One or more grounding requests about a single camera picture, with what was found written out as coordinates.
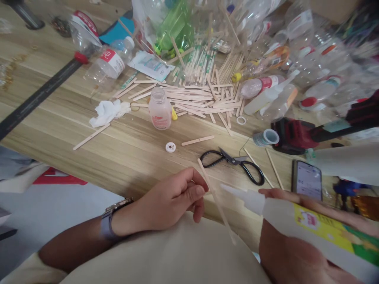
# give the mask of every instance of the hand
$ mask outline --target hand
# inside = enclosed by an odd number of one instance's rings
[[[266,198],[291,201],[368,235],[379,237],[379,229],[359,215],[335,210],[304,195],[281,189],[260,189],[259,192]],[[282,235],[266,220],[263,220],[259,255],[261,265],[273,283],[361,283],[348,272],[330,263],[313,245]]]
[[[112,229],[119,236],[147,230],[164,230],[178,222],[186,210],[199,223],[204,214],[204,194],[209,190],[194,168],[165,178],[138,201],[117,211]]]

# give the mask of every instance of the scissors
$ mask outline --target scissors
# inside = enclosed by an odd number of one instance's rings
[[[245,171],[245,173],[247,174],[247,176],[249,177],[249,179],[250,179],[254,184],[256,184],[256,185],[263,185],[263,184],[265,183],[265,177],[263,176],[262,170],[261,170],[256,164],[254,164],[254,163],[252,163],[252,162],[249,162],[249,161],[246,161],[246,159],[247,159],[248,157],[237,157],[237,158],[232,158],[231,156],[228,155],[228,153],[226,153],[226,152],[225,152],[224,150],[222,150],[221,148],[220,148],[220,151],[221,151],[221,152],[219,152],[219,151],[215,151],[215,150],[210,150],[210,151],[207,151],[207,152],[205,152],[204,154],[201,155],[200,160],[201,160],[201,163],[203,164],[204,168],[210,168],[210,167],[213,167],[213,166],[217,165],[218,163],[220,163],[220,162],[226,160],[228,163],[231,163],[231,164],[233,164],[233,165],[235,165],[235,166],[236,166],[236,165],[240,165],[240,166],[244,169],[244,171]],[[218,160],[216,160],[216,161],[214,161],[213,163],[211,163],[211,164],[209,164],[209,165],[204,165],[204,163],[203,163],[203,159],[205,158],[205,156],[207,156],[208,154],[211,154],[211,153],[215,153],[215,154],[221,156],[221,158],[218,159]],[[257,172],[258,172],[258,174],[259,174],[259,182],[257,182],[257,181],[253,178],[253,176],[252,176],[251,173],[249,172],[248,168],[245,166],[246,164],[249,164],[249,165],[253,166],[253,167],[257,170]]]

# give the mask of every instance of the gray floor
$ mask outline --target gray floor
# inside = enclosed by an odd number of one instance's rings
[[[0,279],[58,233],[101,215],[122,197],[91,184],[33,185],[24,194],[0,193],[12,213],[5,225],[18,229],[0,241]]]

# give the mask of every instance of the white packet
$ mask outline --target white packet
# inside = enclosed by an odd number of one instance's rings
[[[163,82],[170,71],[174,70],[173,65],[164,65],[155,55],[146,51],[139,51],[128,63],[128,66],[152,77],[154,80]]]

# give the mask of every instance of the smartphone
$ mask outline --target smartphone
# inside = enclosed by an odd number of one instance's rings
[[[321,170],[303,161],[292,161],[292,192],[323,200]]]

